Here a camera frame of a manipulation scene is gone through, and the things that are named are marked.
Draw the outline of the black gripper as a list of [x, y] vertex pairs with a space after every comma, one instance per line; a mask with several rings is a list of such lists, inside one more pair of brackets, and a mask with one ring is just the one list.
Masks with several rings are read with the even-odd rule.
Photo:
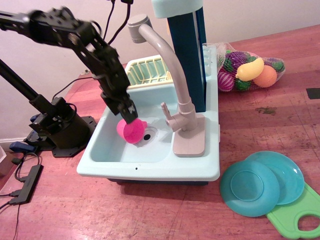
[[101, 98], [114, 115], [121, 114], [127, 124], [138, 118], [134, 102], [127, 93], [130, 84], [119, 55], [107, 43], [91, 41], [93, 74], [102, 90]]

